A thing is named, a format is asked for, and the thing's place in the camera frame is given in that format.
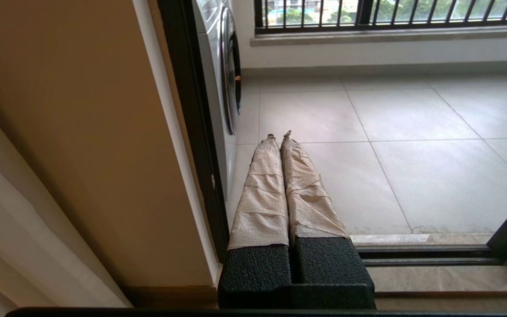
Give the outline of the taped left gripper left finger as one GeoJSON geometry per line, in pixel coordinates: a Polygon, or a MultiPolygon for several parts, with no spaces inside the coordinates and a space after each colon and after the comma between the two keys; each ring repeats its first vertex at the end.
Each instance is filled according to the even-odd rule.
{"type": "Polygon", "coordinates": [[[279,144],[269,134],[252,155],[219,286],[290,285],[288,221],[279,144]]]}

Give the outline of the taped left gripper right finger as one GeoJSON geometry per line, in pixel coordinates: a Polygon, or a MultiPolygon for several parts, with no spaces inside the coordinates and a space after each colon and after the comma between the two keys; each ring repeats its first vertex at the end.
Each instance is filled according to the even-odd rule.
{"type": "Polygon", "coordinates": [[[306,149],[284,134],[284,186],[294,278],[302,284],[361,284],[370,277],[306,149]]]}

